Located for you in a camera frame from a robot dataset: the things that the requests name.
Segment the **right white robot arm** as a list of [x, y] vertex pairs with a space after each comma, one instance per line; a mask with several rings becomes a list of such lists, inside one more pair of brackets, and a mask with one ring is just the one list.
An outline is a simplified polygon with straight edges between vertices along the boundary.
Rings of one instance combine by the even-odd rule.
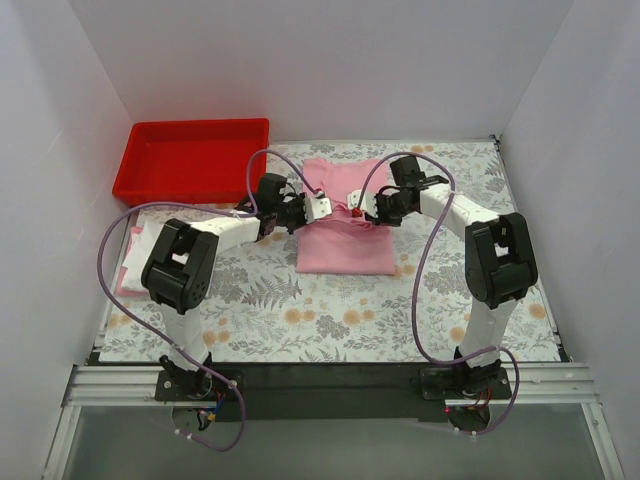
[[463, 242], [464, 276], [472, 296], [463, 339], [449, 361], [420, 353], [437, 366], [438, 383], [462, 395], [486, 392], [498, 379], [507, 351], [508, 321], [538, 281], [528, 225], [517, 212], [498, 214], [467, 198], [446, 168], [427, 175], [419, 165], [424, 158], [408, 152], [385, 157], [393, 185], [377, 192], [362, 187], [348, 196], [348, 207], [376, 226], [398, 227], [406, 216], [419, 213], [435, 220], [435, 231], [446, 228]]

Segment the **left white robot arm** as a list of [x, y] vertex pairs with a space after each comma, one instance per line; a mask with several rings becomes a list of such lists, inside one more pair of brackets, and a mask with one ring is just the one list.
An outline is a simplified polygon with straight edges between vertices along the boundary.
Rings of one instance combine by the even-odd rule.
[[170, 219], [142, 270], [141, 283], [159, 306], [171, 353], [160, 364], [172, 385], [192, 399], [207, 397], [215, 381], [202, 368], [211, 354], [202, 333], [200, 305], [208, 294], [218, 254], [268, 236], [293, 233], [330, 211], [323, 192], [293, 193], [287, 180], [264, 175], [258, 190], [232, 212], [208, 221]]

